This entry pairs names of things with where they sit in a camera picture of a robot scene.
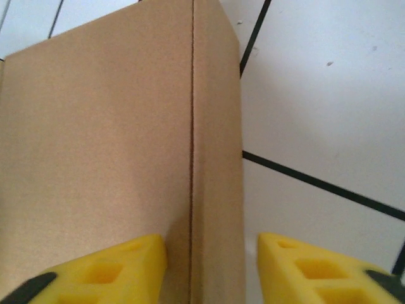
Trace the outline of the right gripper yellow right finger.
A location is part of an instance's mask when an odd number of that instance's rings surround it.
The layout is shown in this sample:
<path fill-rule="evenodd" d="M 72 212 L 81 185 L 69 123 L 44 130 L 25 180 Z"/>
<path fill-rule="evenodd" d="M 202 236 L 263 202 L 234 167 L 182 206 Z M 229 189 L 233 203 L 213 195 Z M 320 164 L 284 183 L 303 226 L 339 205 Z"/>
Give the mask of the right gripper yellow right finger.
<path fill-rule="evenodd" d="M 279 234 L 259 234 L 257 265 L 264 303 L 404 303 L 397 276 Z"/>

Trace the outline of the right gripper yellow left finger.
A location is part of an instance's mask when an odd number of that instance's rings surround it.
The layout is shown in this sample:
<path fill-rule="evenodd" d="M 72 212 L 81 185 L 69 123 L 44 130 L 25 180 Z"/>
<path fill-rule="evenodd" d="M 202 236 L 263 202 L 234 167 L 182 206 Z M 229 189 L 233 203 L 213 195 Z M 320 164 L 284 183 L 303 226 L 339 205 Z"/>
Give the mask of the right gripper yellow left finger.
<path fill-rule="evenodd" d="M 167 265 L 162 236 L 149 234 L 48 268 L 1 303 L 157 303 Z"/>

